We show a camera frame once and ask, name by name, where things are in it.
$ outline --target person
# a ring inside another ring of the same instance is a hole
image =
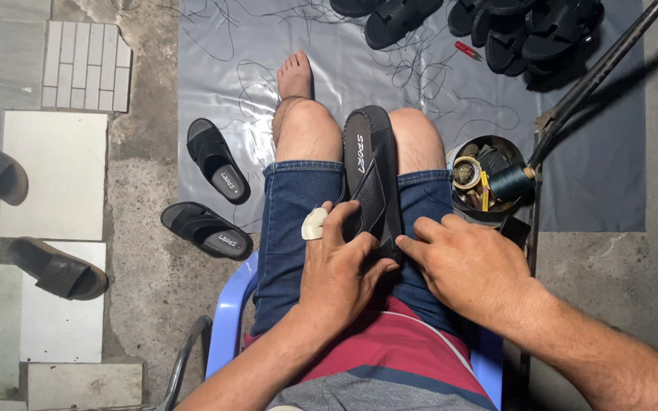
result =
[[[359,203],[339,202],[342,131],[311,98],[305,52],[278,84],[248,347],[178,411],[495,409],[469,367],[463,317],[553,366],[594,409],[658,409],[658,351],[555,297],[512,241],[452,214],[443,145],[419,110],[390,113],[407,257],[366,261],[378,241],[342,239]],[[323,237],[304,241],[317,206],[329,211]]]

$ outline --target denim shorts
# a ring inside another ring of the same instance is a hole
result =
[[[343,164],[340,162],[275,162],[263,174],[265,208],[251,336],[270,330],[298,302],[306,257],[306,241],[301,238],[303,220],[325,201],[338,202],[343,195]],[[418,217],[441,221],[453,211],[448,170],[399,175],[398,193],[403,234],[411,238],[415,238],[413,224]],[[463,320],[431,293],[409,257],[404,258],[400,274],[394,276],[386,288],[421,320],[436,329],[461,336]]]

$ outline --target metal rod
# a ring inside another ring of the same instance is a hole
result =
[[[540,144],[527,163],[533,170],[543,160],[547,148],[558,132],[570,120],[585,100],[600,86],[619,61],[634,47],[634,44],[644,35],[644,32],[658,18],[658,0],[649,6],[644,13],[626,30],[623,36],[598,60],[585,77],[565,94],[560,102],[537,119],[536,134],[540,136]]]
[[[184,372],[187,369],[189,353],[192,351],[196,338],[200,336],[200,334],[202,334],[203,340],[205,338],[209,339],[212,334],[212,319],[206,315],[197,318],[187,332],[187,335],[184,337],[184,342],[182,342],[182,347],[179,349],[177,355],[177,361],[174,362],[172,376],[169,378],[167,393],[164,395],[164,400],[159,405],[159,408],[157,408],[157,411],[172,411],[176,405],[179,389],[182,386],[182,379],[184,378]]]

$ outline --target finger bandage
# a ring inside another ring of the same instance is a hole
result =
[[[301,225],[301,238],[304,240],[322,238],[324,219],[328,215],[329,213],[321,207],[313,209],[311,213],[308,213],[308,216],[306,216],[306,219],[303,220],[303,224]]]

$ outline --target plastic sheet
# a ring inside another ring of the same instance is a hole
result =
[[[364,19],[334,14],[328,0],[184,0],[179,18],[179,201],[197,201],[248,232],[259,232],[262,170],[273,161],[270,131],[278,104],[276,70],[306,51],[317,101],[340,125],[355,108],[416,107],[431,118],[446,148],[481,135],[532,153],[535,118],[564,95],[530,91],[523,77],[496,75],[458,51],[447,29],[448,2],[418,30],[384,51],[363,39]],[[604,0],[595,61],[642,11],[638,0]],[[462,41],[470,44],[470,39]],[[611,83],[644,60],[640,43]],[[221,130],[251,185],[235,206],[201,175],[187,154],[187,128],[198,117]],[[638,87],[563,141],[545,160],[541,229],[643,231],[645,107]]]

